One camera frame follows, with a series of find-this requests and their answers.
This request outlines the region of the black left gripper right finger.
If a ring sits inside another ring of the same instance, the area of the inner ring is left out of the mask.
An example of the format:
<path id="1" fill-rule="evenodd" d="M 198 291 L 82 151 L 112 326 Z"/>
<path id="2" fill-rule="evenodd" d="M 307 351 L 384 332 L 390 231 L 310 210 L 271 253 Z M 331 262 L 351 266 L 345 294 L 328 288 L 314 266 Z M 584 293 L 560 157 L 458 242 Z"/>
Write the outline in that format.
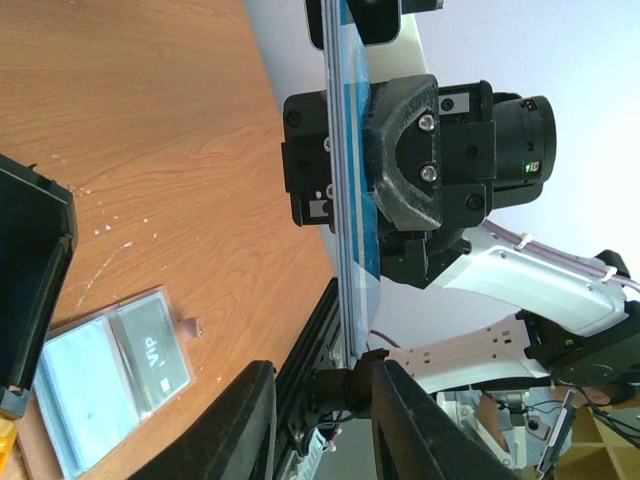
<path id="1" fill-rule="evenodd" d="M 395 361 L 372 370 L 370 417 L 379 479 L 515 479 L 463 433 Z"/>

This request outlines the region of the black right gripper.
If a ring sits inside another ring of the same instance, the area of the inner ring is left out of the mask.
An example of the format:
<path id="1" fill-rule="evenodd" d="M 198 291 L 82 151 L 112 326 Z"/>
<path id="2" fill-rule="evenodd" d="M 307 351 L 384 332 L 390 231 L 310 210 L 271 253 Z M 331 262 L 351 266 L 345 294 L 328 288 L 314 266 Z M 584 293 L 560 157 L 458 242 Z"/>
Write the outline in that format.
<path id="1" fill-rule="evenodd" d="M 336 237 L 339 284 L 381 278 L 423 289 L 471 255 L 470 231 L 496 209 L 537 199 L 556 159 L 549 100 L 430 74 L 347 90 L 343 146 L 330 146 L 325 92 L 283 106 L 292 217 Z"/>

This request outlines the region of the blue credit card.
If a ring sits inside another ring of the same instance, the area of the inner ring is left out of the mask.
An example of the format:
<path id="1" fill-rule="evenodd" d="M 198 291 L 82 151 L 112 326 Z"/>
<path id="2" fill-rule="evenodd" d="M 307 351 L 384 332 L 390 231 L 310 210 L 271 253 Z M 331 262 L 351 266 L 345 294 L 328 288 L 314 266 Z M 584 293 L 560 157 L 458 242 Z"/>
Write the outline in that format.
<path id="1" fill-rule="evenodd" d="M 378 210 L 363 143 L 368 56 L 348 4 L 323 1 L 321 7 L 343 361 L 353 368 L 366 351 L 380 301 Z"/>

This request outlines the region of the black vip credit card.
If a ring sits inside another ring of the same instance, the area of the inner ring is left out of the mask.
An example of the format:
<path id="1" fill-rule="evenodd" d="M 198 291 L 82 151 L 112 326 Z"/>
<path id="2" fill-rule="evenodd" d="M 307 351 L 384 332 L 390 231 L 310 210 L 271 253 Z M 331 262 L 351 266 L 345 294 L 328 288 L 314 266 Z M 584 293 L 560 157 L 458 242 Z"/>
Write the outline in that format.
<path id="1" fill-rule="evenodd" d="M 120 306 L 109 324 L 138 411 L 149 416 L 191 382 L 165 295 L 160 291 Z"/>

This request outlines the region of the pink card holder wallet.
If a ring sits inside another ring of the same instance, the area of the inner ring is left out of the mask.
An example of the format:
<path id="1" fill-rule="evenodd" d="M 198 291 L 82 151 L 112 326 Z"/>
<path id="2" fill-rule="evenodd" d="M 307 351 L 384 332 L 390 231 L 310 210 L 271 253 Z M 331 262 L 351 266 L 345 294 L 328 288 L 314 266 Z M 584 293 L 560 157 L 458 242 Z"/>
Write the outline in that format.
<path id="1" fill-rule="evenodd" d="M 78 479 L 155 413 L 137 409 L 109 316 L 152 292 L 165 295 L 195 380 L 186 344 L 201 336 L 194 318 L 182 320 L 162 286 L 113 303 L 50 331 L 36 368 L 33 392 L 18 423 L 18 445 L 31 479 Z"/>

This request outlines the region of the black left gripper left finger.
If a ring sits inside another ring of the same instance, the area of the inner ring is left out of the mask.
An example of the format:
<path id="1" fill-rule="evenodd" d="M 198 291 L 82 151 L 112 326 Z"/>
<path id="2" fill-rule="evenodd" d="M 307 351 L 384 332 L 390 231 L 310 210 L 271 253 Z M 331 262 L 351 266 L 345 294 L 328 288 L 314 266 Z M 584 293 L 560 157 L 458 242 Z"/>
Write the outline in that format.
<path id="1" fill-rule="evenodd" d="M 275 367 L 252 361 L 181 436 L 131 477 L 271 479 L 275 443 Z"/>

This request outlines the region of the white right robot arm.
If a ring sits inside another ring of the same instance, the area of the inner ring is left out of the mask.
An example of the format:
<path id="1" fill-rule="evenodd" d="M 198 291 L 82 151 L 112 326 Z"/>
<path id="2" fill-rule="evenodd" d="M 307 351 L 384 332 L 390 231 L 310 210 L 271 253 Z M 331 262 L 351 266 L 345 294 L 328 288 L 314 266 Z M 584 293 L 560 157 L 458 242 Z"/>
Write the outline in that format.
<path id="1" fill-rule="evenodd" d="M 356 162 L 349 183 L 354 300 L 344 327 L 359 342 L 382 279 L 456 288 L 517 312 L 467 338 L 411 350 L 401 365 L 430 393 L 481 387 L 497 399 L 538 386 L 635 379 L 639 307 L 621 257 L 572 257 L 491 223 L 531 202 L 556 153 L 548 100 L 494 92 L 485 81 L 441 87 L 428 74 L 356 90 L 345 121 Z"/>

